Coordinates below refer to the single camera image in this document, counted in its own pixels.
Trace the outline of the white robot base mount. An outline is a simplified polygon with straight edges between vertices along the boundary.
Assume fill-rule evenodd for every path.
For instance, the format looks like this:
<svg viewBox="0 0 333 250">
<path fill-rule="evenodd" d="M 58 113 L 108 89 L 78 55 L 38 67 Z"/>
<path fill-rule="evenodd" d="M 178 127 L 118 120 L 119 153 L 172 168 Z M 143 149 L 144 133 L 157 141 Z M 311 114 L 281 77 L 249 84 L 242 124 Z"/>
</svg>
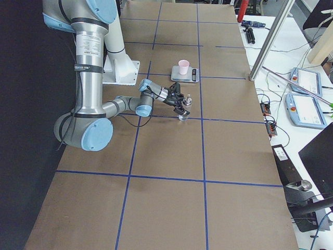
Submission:
<svg viewBox="0 0 333 250">
<path fill-rule="evenodd" d="M 116 10 L 114 21 L 109 25 L 109 32 L 104 38 L 107 57 L 104 64 L 103 84 L 135 85 L 139 61 L 130 59 L 125 50 L 123 35 Z"/>
</svg>

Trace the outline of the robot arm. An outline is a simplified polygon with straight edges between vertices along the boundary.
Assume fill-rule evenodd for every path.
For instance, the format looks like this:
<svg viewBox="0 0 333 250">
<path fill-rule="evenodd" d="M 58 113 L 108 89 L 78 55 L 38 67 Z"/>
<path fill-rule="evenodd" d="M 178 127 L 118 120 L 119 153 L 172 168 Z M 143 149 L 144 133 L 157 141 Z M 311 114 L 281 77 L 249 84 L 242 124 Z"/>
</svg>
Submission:
<svg viewBox="0 0 333 250">
<path fill-rule="evenodd" d="M 73 33 L 76 41 L 75 105 L 54 125 L 62 144 L 99 151 L 112 138 L 112 117 L 133 111 L 150 118 L 157 100 L 189 116 L 179 83 L 165 88 L 145 79 L 139 97 L 120 95 L 102 102 L 104 84 L 133 85 L 139 69 L 125 51 L 116 1 L 43 1 L 43 17 L 49 28 Z"/>
</svg>

